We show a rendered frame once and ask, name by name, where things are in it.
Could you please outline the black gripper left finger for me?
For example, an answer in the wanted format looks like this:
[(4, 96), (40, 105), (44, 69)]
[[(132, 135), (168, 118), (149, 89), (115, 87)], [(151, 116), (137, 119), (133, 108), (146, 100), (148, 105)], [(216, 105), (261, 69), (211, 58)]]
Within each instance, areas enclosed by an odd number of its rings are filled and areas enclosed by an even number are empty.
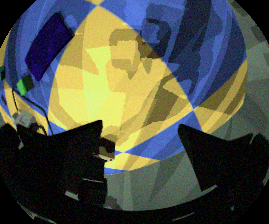
[(103, 131), (102, 120), (83, 124), (81, 127), (58, 132), (57, 135), (42, 135), (24, 125), (16, 124), (22, 145), (40, 156), (46, 167), (67, 188), (67, 192), (77, 194), (87, 164), (91, 159)]

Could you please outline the teal rounded block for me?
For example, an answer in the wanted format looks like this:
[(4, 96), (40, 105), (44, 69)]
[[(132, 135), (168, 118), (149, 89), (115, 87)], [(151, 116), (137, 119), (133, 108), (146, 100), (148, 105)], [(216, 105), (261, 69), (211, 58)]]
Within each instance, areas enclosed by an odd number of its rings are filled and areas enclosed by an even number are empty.
[(5, 79), (5, 67), (0, 68), (0, 80)]

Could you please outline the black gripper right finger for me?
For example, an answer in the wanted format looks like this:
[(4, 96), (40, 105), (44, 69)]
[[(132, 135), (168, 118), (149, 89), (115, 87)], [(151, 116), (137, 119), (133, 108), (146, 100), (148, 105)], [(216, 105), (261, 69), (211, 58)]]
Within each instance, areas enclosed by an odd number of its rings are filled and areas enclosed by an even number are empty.
[(214, 135), (198, 131), (186, 124), (179, 124), (177, 129), (179, 139), (194, 168), (199, 181), (199, 189), (206, 190), (216, 185), (215, 181), (230, 167), (240, 149), (246, 147), (252, 139), (250, 135), (236, 137), (234, 140), (222, 140)]

